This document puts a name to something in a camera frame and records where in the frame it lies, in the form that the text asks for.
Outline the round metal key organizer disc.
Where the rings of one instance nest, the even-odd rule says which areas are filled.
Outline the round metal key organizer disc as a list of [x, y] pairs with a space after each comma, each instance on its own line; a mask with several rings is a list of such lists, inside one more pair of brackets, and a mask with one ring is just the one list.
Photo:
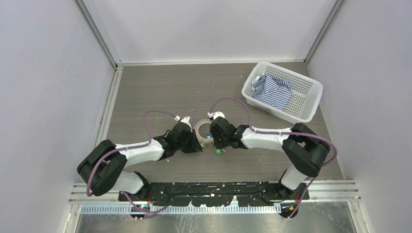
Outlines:
[[197, 137], [198, 142], [201, 144], [202, 147], [210, 147], [214, 145], [213, 138], [207, 139], [206, 135], [210, 133], [211, 120], [207, 117], [201, 117], [194, 122], [193, 129], [195, 130], [195, 134]]

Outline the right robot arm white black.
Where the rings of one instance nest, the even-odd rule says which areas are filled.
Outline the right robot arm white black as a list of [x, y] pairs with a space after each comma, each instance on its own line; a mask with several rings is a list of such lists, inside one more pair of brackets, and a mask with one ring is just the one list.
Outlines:
[[290, 199], [308, 177], [315, 178], [330, 152], [330, 145], [303, 123], [280, 130], [235, 127], [219, 116], [210, 124], [210, 133], [218, 149], [268, 149], [281, 151], [292, 165], [282, 174], [277, 184], [278, 195]]

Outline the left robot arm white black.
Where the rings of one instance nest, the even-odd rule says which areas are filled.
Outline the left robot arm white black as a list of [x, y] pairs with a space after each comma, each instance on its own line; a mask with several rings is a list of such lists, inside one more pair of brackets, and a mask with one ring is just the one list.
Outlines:
[[100, 142], [78, 165], [77, 173], [88, 186], [88, 196], [101, 196], [113, 190], [127, 192], [143, 201], [149, 195], [147, 180], [138, 172], [126, 172], [125, 168], [164, 160], [177, 151], [196, 153], [202, 150], [191, 126], [178, 122], [150, 141], [128, 145], [114, 144], [109, 139]]

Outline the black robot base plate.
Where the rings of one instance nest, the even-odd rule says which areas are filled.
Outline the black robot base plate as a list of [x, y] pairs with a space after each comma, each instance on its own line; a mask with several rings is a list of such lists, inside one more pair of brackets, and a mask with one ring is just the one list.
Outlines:
[[270, 206], [276, 202], [300, 198], [309, 199], [304, 193], [306, 183], [300, 183], [294, 191], [288, 191], [279, 183], [257, 182], [145, 182], [138, 191], [126, 187], [113, 187], [120, 191], [119, 200], [145, 201], [154, 206], [226, 207], [237, 203], [239, 207]]

